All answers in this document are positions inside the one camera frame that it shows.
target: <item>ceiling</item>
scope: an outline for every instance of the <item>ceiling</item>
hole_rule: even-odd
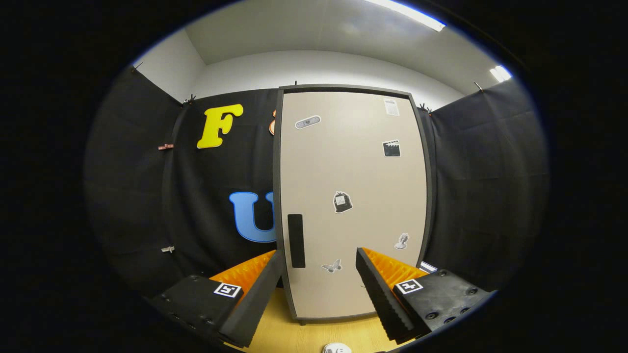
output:
[[[281,50],[363,55],[423,73],[463,93],[497,83],[498,65],[460,32],[436,32],[364,0],[244,0],[185,28],[205,64]]]

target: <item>orange ribbed pad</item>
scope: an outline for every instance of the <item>orange ribbed pad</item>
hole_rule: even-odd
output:
[[[397,259],[393,259],[365,247],[363,247],[363,249],[391,291],[397,283],[422,277],[427,274],[427,272],[414,266],[404,264]]]
[[[242,287],[244,291],[244,295],[237,302],[240,304],[240,301],[244,299],[244,297],[249,293],[251,287],[253,287],[253,283],[257,281],[257,277],[262,272],[268,261],[273,256],[276,250],[269,251],[266,254],[261,254],[260,256],[256,256],[250,260],[244,261],[241,264],[235,265],[228,270],[225,270],[219,274],[216,274],[209,279],[216,282],[228,283],[230,285],[236,285]]]

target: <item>blue letter u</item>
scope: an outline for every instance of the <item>blue letter u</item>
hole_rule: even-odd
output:
[[[273,227],[267,231],[262,231],[255,225],[253,204],[257,200],[257,195],[252,192],[234,192],[229,195],[229,201],[234,204],[235,227],[242,237],[250,241],[273,242],[275,241],[273,193],[266,194],[266,200],[271,203],[273,209]]]

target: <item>white wall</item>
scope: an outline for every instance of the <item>white wall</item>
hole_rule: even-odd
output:
[[[192,85],[205,68],[185,29],[175,32],[139,57],[133,66],[144,62],[138,71],[147,79],[183,102],[190,97]]]
[[[197,98],[298,84],[365,85],[409,92],[435,110],[464,95],[428,76],[360,55],[315,50],[269,52],[207,65],[191,93]]]

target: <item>door frame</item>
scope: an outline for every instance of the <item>door frame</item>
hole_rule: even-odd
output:
[[[421,252],[416,263],[416,267],[419,268],[423,258],[427,245],[430,241],[431,228],[434,219],[434,212],[436,211],[436,151],[434,143],[433,127],[427,115],[427,112],[420,111],[414,104],[412,94],[408,92],[402,92],[399,90],[383,89],[378,87],[359,86],[359,85],[336,85],[336,84],[313,84],[313,85],[289,85],[279,87],[277,93],[277,106],[275,110],[275,129],[274,129],[274,141],[273,141],[273,198],[274,198],[274,228],[275,236],[277,240],[277,250],[284,251],[283,241],[283,217],[281,213],[281,187],[279,184],[279,171],[281,163],[281,111],[283,107],[283,95],[289,93],[302,93],[302,92],[355,92],[365,94],[377,94],[387,95],[389,97],[397,97],[402,99],[408,99],[414,111],[414,117],[416,118],[416,124],[419,128],[419,134],[421,136],[421,144],[423,145],[423,158],[425,159],[425,173],[427,182],[427,206],[425,215],[425,229],[423,231],[423,243],[421,245]],[[295,303],[292,298],[292,292],[290,290],[290,279],[288,278],[288,266],[283,267],[282,273],[283,288],[286,292],[288,299],[288,306],[292,317],[298,320],[330,320],[329,318],[303,318],[296,315]]]

